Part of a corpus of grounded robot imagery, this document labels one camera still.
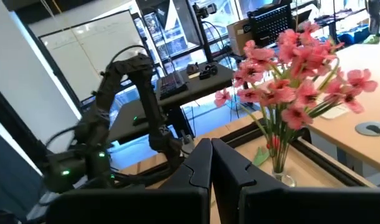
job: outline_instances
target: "white wall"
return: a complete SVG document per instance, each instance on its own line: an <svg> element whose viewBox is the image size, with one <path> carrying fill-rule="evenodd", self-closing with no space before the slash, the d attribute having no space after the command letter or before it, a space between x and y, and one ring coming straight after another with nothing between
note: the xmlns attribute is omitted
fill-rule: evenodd
<svg viewBox="0 0 380 224"><path fill-rule="evenodd" d="M132 0L96 0L67 12L63 12L61 15L56 15L56 21L53 18L48 18L33 23L29 25L29 27L38 37L64 27L70 27L90 21L91 19L130 1Z"/></svg>
<svg viewBox="0 0 380 224"><path fill-rule="evenodd" d="M0 91L43 143L78 121L1 0ZM58 138L50 150L65 150L71 138L72 134Z"/></svg>

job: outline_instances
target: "black tabletop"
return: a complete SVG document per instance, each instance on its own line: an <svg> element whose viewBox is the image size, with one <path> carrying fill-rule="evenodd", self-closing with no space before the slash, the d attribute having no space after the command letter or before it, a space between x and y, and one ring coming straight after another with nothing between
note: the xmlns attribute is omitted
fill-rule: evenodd
<svg viewBox="0 0 380 224"><path fill-rule="evenodd" d="M205 66L205 63L199 65L201 70ZM188 90L160 101L159 86L157 86L158 104L164 110L168 110L207 96L225 87L230 87L232 85L233 71L219 64L217 64L217 67L217 75L205 80L200 80L198 77L189 79L185 70L180 71L184 80L187 81ZM148 134L148 123L133 126L133 118L140 114L144 114L140 100L124 104L110 129L108 140L123 143Z"/></svg>

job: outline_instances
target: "desk surface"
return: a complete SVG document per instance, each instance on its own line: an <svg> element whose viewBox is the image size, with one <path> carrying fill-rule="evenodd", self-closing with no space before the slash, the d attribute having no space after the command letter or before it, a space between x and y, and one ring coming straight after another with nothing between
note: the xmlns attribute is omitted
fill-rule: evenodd
<svg viewBox="0 0 380 224"><path fill-rule="evenodd" d="M204 69L205 65L205 63L200 64L200 69ZM180 71L181 75L185 77L185 80L188 80L187 85L189 90L161 101L157 94L158 104L164 109L181 106L231 86L233 71L219 64L217 66L218 74L205 80L198 78L189 79L185 70ZM133 118L144 113L140 100L134 100L123 105L110 129L108 140L116 141L121 139L121 141L125 142L148 134L148 123L143 123L138 126L132 125Z"/></svg>
<svg viewBox="0 0 380 224"><path fill-rule="evenodd" d="M255 112L254 115L256 117L262 117L262 115L259 112ZM229 134L233 131L243 128L244 126L250 124L251 122L252 122L252 119L246 116L244 118L238 119L237 121L233 121L225 126L217 128L207 134L199 136L198 138L195 139L195 143L197 144L202 138L219 138L219 137L225 136L226 134ZM342 168L345 172L352 174L354 177L356 177L360 181L363 181L366 185L370 187L374 187L372 183L368 182L366 179L354 173L353 171L349 170L347 167L343 166L342 164L335 161L334 159L330 158L324 152L321 152L319 149L313 147L312 145L308 144L305 141L303 141L303 143L307 144L308 147L312 148L320 155L329 159L330 162L336 164L339 168ZM258 138L251 142L248 142L247 144L239 146L238 148L236 148L236 150L240 152L243 156L251 160L256 155L258 146L264 146L265 144L266 144L266 140L264 138ZM165 161L166 161L165 156L160 153L149 159L141 161L133 166L130 166L122 170L121 172L124 174L138 174L154 166L162 164ZM266 173L271 174L272 172L271 160L267 160L266 162L264 162L260 166L260 168ZM327 171L323 170L321 167L316 165L313 161L309 160L302 153L298 152L296 149L292 147L290 148L288 152L286 170L289 174L291 174L295 178L295 180L297 181L297 185L299 187L345 187L339 180L334 178ZM152 186L149 186L149 188L158 188L163 182L164 181L158 182ZM216 199L215 199L213 186L212 186L212 195L211 195L211 223L212 224L220 223L219 212L216 206Z"/></svg>
<svg viewBox="0 0 380 224"><path fill-rule="evenodd" d="M365 112L348 112L335 119L316 118L310 128L354 157L380 170L380 137L358 134L355 126L367 121L380 121L380 45L354 45L337 53L344 71L368 68L378 88L362 93L357 100Z"/></svg>

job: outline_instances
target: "cardboard box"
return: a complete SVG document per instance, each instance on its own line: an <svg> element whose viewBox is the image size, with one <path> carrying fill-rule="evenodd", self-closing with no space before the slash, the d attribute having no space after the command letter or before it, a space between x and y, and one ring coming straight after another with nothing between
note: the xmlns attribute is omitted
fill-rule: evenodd
<svg viewBox="0 0 380 224"><path fill-rule="evenodd" d="M232 51L238 56L244 55L244 46L248 40L252 40L251 26L248 19L235 22L227 26Z"/></svg>

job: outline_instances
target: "wooden desk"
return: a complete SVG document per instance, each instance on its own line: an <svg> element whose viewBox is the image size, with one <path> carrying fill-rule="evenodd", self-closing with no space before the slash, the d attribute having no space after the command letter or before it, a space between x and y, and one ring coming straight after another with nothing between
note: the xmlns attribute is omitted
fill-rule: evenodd
<svg viewBox="0 0 380 224"><path fill-rule="evenodd" d="M374 93L362 93L357 97L364 106L364 113L349 112L332 120L316 118L310 129L380 170L380 137L363 136L354 129L359 123L380 121L380 45L354 45L340 50L337 55L346 72L352 69L370 69L373 74L371 78L379 83L378 88Z"/></svg>
<svg viewBox="0 0 380 224"><path fill-rule="evenodd" d="M257 118L262 117L260 112L255 112L254 115ZM198 138L195 139L195 143L197 144L202 138L219 138L219 137L225 136L226 134L229 134L233 131L243 128L244 126L250 124L251 122L253 122L252 119L249 116L246 116L244 118L233 121L225 126L217 128L207 134L203 134L202 136L199 136ZM313 150L315 150L316 152L320 153L325 158L329 159L331 162L335 163L337 166L339 166L346 172L354 175L356 178L363 181L367 186L374 187L372 183L368 182L366 179L354 173L347 167L341 165L338 161L332 159L330 156L326 155L324 152L313 147L312 145L308 144L305 141L303 141L303 143L309 146L310 148L312 148ZM244 157L252 160L257 153L258 146L265 146L265 145L266 145L266 140L263 137L261 137L251 142L248 142L247 144L241 145L240 147L236 148L236 150L240 152ZM138 174L144 170L157 166L165 161L166 159L163 154L157 154L149 159L146 159L127 169L124 169L121 172L124 174ZM261 168L266 173L271 174L272 173L271 160L270 159L267 160L259 168ZM298 152L296 149L292 147L290 147L290 150L288 152L286 170L291 176L295 178L295 180L297 181L297 185L299 187L336 187L336 188L345 187L339 180L334 178L327 171L323 170L321 167L316 165L313 161L309 160L302 153ZM163 182L164 180L152 186L149 186L149 188L151 189L158 188ZM211 223L215 224L215 223L220 223L220 222L221 221L219 219L219 212L217 210L214 189L212 186Z"/></svg>

